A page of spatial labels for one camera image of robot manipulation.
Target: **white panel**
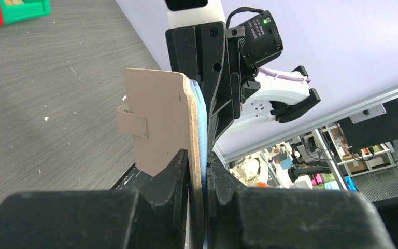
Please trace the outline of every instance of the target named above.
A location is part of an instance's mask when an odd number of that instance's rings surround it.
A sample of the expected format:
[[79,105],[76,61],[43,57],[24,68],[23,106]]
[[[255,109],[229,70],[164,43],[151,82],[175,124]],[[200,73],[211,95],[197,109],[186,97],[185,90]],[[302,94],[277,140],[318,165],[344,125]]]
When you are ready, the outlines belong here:
[[[163,0],[117,0],[160,67],[169,70],[168,28]],[[218,141],[226,157],[241,148],[315,123],[327,114],[359,104],[398,86],[398,1],[292,0],[222,1],[225,15],[241,6],[268,9],[277,23],[284,51],[266,67],[289,71],[304,65],[321,103],[287,124],[259,124]],[[253,14],[239,14],[235,26]]]

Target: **black device on table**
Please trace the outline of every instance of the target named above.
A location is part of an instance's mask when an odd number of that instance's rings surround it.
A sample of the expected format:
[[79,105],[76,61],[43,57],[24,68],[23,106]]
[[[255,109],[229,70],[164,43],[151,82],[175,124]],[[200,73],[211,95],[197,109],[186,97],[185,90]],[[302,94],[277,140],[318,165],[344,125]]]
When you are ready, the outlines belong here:
[[[166,2],[173,9],[206,3]],[[273,20],[269,11],[251,20],[265,14]],[[273,21],[268,24],[277,30]],[[256,40],[245,27],[215,22],[166,32],[172,70],[200,83],[208,114],[206,230],[191,224],[189,248],[392,248],[363,196],[247,188],[211,151],[240,116],[243,85],[283,49],[278,32]],[[293,117],[298,109],[284,110]],[[190,190],[188,151],[180,148],[137,189],[18,193],[0,205],[0,248],[184,248]]]

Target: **white partition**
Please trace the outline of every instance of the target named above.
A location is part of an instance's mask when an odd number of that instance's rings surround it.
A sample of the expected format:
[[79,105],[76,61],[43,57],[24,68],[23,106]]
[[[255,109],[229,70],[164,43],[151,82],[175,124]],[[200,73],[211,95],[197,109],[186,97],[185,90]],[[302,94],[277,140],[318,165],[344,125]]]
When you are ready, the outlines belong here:
[[[117,0],[161,69],[170,70],[163,0]],[[286,124],[258,124],[224,134],[216,150],[226,161],[398,97],[398,1],[222,0],[226,15],[248,6],[269,10],[283,39],[282,55],[266,67],[306,67],[321,103]],[[254,14],[236,15],[235,26]]]

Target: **gray wooden table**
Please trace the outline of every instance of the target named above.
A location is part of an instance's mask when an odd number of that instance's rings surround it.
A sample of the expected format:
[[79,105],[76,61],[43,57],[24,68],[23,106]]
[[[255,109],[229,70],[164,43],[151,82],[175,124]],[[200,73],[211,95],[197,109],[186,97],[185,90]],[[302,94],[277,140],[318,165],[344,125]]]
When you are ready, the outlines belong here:
[[134,161],[116,123],[122,72],[158,66],[115,0],[54,0],[51,10],[0,27],[0,202],[107,189]]

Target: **green plastic container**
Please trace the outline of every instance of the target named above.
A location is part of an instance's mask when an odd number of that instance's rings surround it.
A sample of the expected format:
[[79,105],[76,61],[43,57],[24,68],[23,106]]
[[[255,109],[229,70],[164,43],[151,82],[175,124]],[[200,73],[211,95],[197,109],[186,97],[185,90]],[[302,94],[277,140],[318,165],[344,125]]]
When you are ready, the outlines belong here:
[[23,0],[23,2],[24,4],[6,6],[4,0],[0,0],[4,24],[47,16],[51,13],[49,0]]

